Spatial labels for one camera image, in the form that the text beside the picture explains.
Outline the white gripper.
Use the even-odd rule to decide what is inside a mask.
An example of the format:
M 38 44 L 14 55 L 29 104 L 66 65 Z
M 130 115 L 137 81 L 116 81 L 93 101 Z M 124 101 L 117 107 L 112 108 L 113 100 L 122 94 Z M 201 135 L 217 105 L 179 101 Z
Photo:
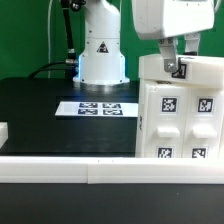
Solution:
M 131 3 L 138 37 L 141 40 L 159 39 L 166 72 L 179 69 L 175 37 L 186 34 L 185 54 L 197 55 L 199 31 L 214 25 L 214 0 L 131 0 Z

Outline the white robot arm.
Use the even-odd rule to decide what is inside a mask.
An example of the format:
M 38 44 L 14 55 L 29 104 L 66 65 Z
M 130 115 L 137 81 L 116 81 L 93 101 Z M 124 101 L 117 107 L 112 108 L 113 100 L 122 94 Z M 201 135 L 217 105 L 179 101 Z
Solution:
M 127 85 L 125 57 L 120 51 L 121 13 L 107 0 L 60 0 L 68 56 L 73 62 L 75 86 L 112 90 Z M 213 27 L 214 0 L 131 0 L 134 28 L 142 40 L 159 43 L 164 70 L 180 69 L 176 38 Z M 85 11 L 85 49 L 78 55 L 73 45 L 69 12 Z

